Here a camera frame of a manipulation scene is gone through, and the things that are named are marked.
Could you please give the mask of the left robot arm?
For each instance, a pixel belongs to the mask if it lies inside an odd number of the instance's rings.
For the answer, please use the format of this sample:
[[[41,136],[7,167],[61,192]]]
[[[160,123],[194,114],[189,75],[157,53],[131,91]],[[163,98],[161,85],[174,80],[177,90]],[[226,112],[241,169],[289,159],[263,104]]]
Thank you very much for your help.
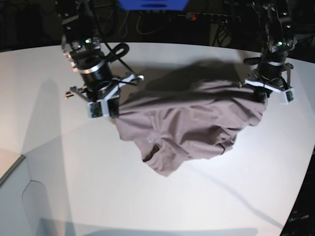
[[[287,105],[294,100],[295,91],[291,86],[294,66],[286,59],[297,43],[288,3],[285,0],[255,0],[252,7],[258,14],[262,30],[262,49],[259,57],[243,60],[244,64],[256,65],[256,68],[239,86],[254,87],[259,100],[278,93],[280,102]]]

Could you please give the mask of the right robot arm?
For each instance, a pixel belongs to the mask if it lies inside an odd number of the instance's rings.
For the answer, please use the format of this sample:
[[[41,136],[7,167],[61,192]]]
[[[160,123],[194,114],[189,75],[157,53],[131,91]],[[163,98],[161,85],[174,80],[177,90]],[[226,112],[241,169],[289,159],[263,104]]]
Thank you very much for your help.
[[[63,55],[84,82],[80,88],[71,87],[65,97],[76,95],[84,100],[89,118],[117,118],[121,87],[136,86],[144,79],[122,60],[129,46],[119,43],[109,48],[108,54],[103,53],[105,36],[91,0],[58,0],[56,11],[63,26]]]

